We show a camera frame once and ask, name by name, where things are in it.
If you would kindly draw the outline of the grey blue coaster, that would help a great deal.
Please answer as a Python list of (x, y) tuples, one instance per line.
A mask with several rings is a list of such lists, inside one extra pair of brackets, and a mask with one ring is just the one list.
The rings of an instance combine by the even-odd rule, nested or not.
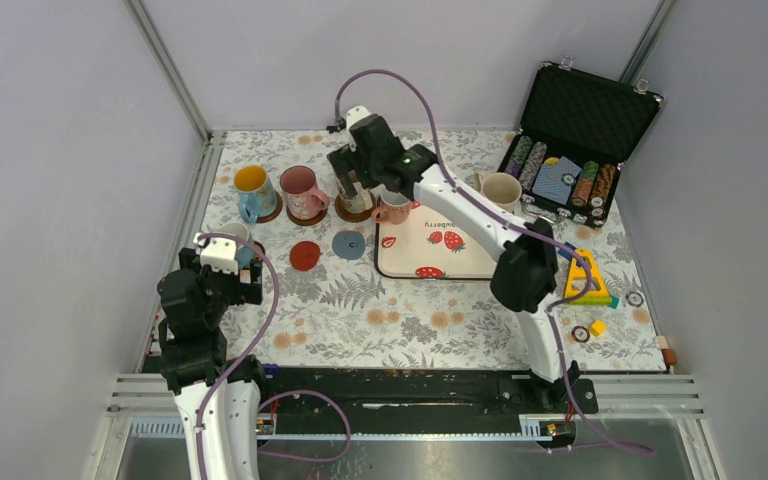
[(366, 238), (357, 231), (339, 231), (332, 239), (331, 248), (342, 259), (358, 260), (364, 255), (366, 250)]

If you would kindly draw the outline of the blue floral mug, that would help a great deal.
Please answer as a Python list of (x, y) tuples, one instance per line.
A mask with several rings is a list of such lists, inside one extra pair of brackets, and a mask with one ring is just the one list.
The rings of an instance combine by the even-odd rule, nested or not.
[[(248, 242), (252, 240), (251, 232), (248, 226), (244, 223), (239, 223), (239, 222), (227, 223), (221, 226), (219, 229), (217, 229), (217, 232), (231, 234), (236, 237), (243, 238)], [(242, 243), (237, 243), (237, 246), (238, 248), (235, 254), (235, 259), (237, 261), (238, 267), (240, 269), (247, 268), (250, 262), (254, 259), (255, 252), (253, 249), (249, 248), (248, 246)]]

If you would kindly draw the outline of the red apple coaster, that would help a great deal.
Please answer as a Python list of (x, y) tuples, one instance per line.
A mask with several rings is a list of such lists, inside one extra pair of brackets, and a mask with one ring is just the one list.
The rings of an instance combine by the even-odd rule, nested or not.
[(295, 244), (289, 253), (290, 265), (297, 271), (306, 272), (312, 270), (321, 258), (321, 248), (313, 241), (300, 241)]

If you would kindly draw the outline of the yellow inside blue mug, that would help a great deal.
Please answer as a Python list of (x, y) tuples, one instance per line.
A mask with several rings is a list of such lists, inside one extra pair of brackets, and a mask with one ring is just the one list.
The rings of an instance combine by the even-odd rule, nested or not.
[(256, 224), (260, 206), (276, 193), (267, 171), (251, 165), (238, 170), (233, 179), (238, 198), (238, 213), (245, 223)]

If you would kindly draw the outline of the pink large mug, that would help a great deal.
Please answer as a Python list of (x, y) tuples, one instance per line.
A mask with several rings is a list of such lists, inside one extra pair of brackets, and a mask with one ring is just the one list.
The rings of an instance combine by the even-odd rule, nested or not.
[(321, 190), (315, 172), (307, 166), (297, 165), (285, 170), (280, 177), (286, 207), (300, 203), (310, 207), (329, 208), (330, 198)]

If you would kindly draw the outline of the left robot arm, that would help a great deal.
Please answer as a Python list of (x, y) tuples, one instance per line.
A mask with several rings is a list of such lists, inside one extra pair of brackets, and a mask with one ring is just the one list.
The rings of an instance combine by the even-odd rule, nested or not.
[(178, 262), (157, 285), (164, 314), (160, 372), (181, 419), (190, 476), (256, 479), (257, 410), (271, 387), (252, 355), (230, 367), (220, 323), (231, 306), (262, 303), (262, 265), (251, 261), (239, 269), (230, 261), (217, 270), (193, 248), (181, 249)]

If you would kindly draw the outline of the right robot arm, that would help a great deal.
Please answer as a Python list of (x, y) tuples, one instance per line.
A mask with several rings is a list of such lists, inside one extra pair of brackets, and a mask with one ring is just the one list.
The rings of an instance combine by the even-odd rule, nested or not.
[(328, 155), (339, 184), (349, 194), (354, 182), (417, 201), (467, 233), (495, 263), (490, 290), (518, 319), (527, 342), (528, 365), (540, 378), (535, 402), (557, 412), (573, 398), (571, 375), (576, 363), (565, 351), (554, 310), (566, 300), (557, 291), (557, 249), (545, 221), (532, 223), (480, 196), (445, 165), (440, 147), (405, 147), (387, 121), (362, 108), (339, 117), (328, 133), (343, 132), (347, 141)]

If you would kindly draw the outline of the cream mug front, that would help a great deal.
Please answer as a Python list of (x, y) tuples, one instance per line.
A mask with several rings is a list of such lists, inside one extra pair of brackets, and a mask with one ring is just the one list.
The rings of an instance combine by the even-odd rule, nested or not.
[(370, 190), (363, 187), (355, 174), (350, 174), (348, 183), (339, 187), (339, 194), (338, 204), (349, 214), (364, 214), (374, 207)]

